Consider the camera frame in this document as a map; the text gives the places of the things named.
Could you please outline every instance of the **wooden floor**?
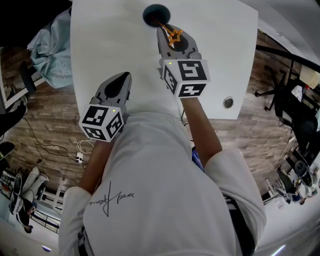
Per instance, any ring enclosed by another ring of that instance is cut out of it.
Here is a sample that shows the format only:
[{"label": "wooden floor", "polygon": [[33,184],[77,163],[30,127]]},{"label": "wooden floor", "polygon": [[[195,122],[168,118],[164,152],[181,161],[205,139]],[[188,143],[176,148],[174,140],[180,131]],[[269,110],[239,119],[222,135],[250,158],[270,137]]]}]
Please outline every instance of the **wooden floor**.
[{"label": "wooden floor", "polygon": [[[266,35],[257,33],[257,44],[281,49],[281,47]],[[1,56],[1,69],[4,83],[8,86],[19,86],[17,63],[25,57],[25,53],[14,53],[12,58],[8,54]],[[222,143],[223,148],[238,147],[258,184],[261,193],[265,193],[265,178],[271,180],[276,176],[275,167],[283,162],[283,155],[295,142],[288,145],[290,131],[285,127],[279,127],[279,120],[274,110],[266,112],[264,107],[270,104],[271,97],[255,97],[254,92],[265,92],[273,88],[270,74],[264,69],[265,65],[272,67],[280,79],[280,69],[285,71],[283,65],[256,51],[252,72],[245,94],[245,99],[237,120],[211,120],[212,126]],[[81,132],[78,121],[79,113],[74,88],[69,86],[61,89],[53,89],[43,83],[37,87],[34,94],[27,96],[28,112],[25,118],[29,121],[37,139],[44,145],[55,144],[65,147],[72,154],[78,151],[77,142],[85,139]],[[82,165],[63,156],[55,156],[45,152],[38,146],[33,133],[27,122],[22,119],[15,127],[10,129],[4,137],[4,141],[15,144],[15,150],[7,160],[12,168],[32,169],[36,161],[44,160],[38,165],[41,172],[45,173],[50,182],[48,187],[56,190],[59,181],[65,180],[65,187],[77,185],[84,171]],[[51,153],[67,156],[68,153],[56,146],[47,147]]]}]

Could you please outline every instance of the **desk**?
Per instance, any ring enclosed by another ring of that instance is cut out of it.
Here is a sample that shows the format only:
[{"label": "desk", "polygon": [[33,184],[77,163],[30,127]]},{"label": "desk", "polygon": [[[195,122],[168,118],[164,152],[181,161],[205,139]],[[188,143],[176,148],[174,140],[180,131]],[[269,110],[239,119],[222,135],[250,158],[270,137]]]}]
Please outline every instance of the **desk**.
[{"label": "desk", "polygon": [[[34,85],[37,87],[38,85],[45,82],[45,79],[42,77],[34,82]],[[17,92],[15,95],[13,95],[11,98],[7,100],[4,83],[2,80],[2,72],[0,68],[0,115],[7,113],[7,108],[9,108],[13,103],[15,103],[17,100],[19,100],[23,95],[25,95],[28,92],[27,88],[23,88],[19,92]]]},{"label": "desk", "polygon": [[[237,0],[74,0],[71,62],[79,112],[102,82],[132,75],[127,113],[160,112],[176,117],[182,105],[161,80],[156,29],[142,14],[151,4],[171,12],[170,24],[185,30],[208,61],[211,83],[199,100],[210,119],[237,119],[248,86],[257,41],[258,12]],[[233,97],[232,108],[223,101]]]}]

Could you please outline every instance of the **black strap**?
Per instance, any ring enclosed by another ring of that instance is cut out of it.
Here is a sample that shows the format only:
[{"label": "black strap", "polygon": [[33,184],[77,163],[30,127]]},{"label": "black strap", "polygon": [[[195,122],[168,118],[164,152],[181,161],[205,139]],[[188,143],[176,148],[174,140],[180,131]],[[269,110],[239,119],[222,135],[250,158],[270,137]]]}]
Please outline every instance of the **black strap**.
[{"label": "black strap", "polygon": [[226,196],[224,198],[228,205],[232,224],[239,240],[242,255],[252,256],[255,253],[256,244],[252,233],[246,224],[245,218],[234,199]]},{"label": "black strap", "polygon": [[79,255],[80,256],[88,256],[87,251],[86,251],[86,247],[84,244],[79,246]]}]

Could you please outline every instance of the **power adapter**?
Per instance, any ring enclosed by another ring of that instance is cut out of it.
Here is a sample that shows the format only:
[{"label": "power adapter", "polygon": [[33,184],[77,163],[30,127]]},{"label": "power adapter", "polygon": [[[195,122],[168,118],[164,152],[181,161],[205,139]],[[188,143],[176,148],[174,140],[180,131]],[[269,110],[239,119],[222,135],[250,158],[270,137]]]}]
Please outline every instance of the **power adapter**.
[{"label": "power adapter", "polygon": [[77,161],[78,163],[82,164],[83,157],[84,157],[84,154],[83,154],[83,153],[81,153],[81,152],[76,153],[76,161]]}]

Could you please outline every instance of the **small light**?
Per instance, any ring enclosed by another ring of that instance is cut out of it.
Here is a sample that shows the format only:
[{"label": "small light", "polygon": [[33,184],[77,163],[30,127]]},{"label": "small light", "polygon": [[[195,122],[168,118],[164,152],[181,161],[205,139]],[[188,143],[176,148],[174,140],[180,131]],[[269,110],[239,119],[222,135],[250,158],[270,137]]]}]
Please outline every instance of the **small light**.
[{"label": "small light", "polygon": [[47,253],[50,253],[51,252],[51,249],[42,245],[42,249],[44,249]]},{"label": "small light", "polygon": [[278,250],[276,250],[271,256],[276,256],[278,253],[280,253],[280,251],[283,249],[283,248],[285,248],[286,246],[285,245],[283,245],[283,246],[281,246]]}]

